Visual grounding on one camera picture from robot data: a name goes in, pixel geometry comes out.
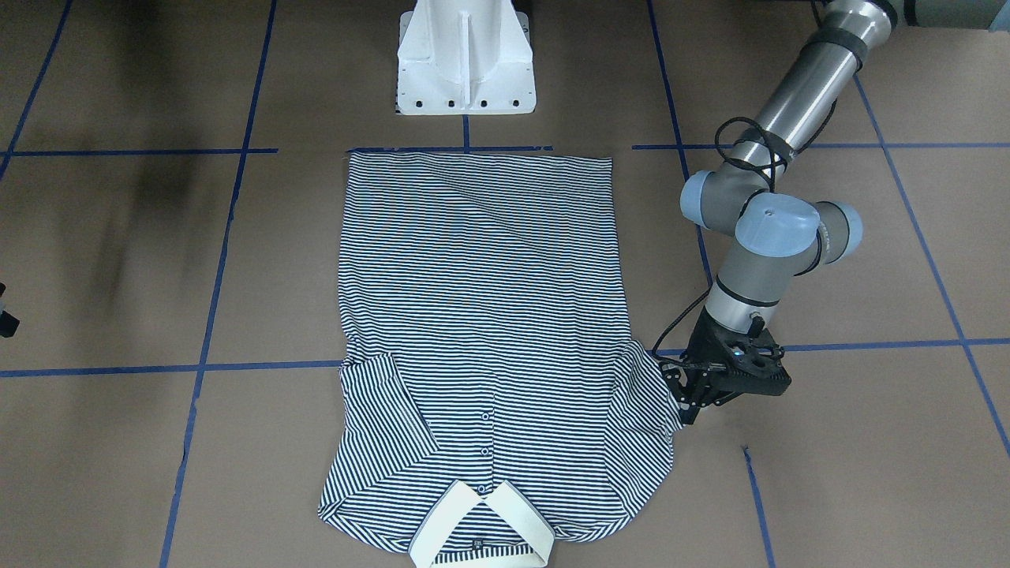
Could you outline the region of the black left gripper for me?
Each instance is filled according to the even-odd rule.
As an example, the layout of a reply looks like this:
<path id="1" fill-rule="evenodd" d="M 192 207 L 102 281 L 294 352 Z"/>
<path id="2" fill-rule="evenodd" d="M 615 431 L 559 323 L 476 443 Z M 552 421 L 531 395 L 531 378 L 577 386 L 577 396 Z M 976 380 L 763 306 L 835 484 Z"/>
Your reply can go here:
<path id="1" fill-rule="evenodd" d="M 661 376 L 677 395 L 682 424 L 695 424 L 699 413 L 742 394 L 780 396 L 792 385 L 775 341 L 761 314 L 746 332 L 722 326 L 705 308 L 698 317 L 682 359 L 662 364 Z"/>

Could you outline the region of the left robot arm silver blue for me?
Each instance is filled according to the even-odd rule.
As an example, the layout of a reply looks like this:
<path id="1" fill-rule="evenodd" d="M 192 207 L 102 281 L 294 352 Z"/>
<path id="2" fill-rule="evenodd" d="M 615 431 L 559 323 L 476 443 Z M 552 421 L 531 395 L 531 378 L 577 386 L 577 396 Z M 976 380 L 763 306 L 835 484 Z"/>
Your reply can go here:
<path id="1" fill-rule="evenodd" d="M 791 385 L 769 324 L 794 277 L 840 262 L 862 242 L 858 212 L 780 191 L 787 170 L 817 140 L 837 98 L 874 48 L 899 28 L 1006 32 L 1006 1 L 829 1 L 817 28 L 755 118 L 730 118 L 742 133 L 718 148 L 720 166 L 699 171 L 679 194 L 682 215 L 731 236 L 701 312 L 677 359 L 660 370 L 682 424 L 744 394 L 779 396 Z"/>

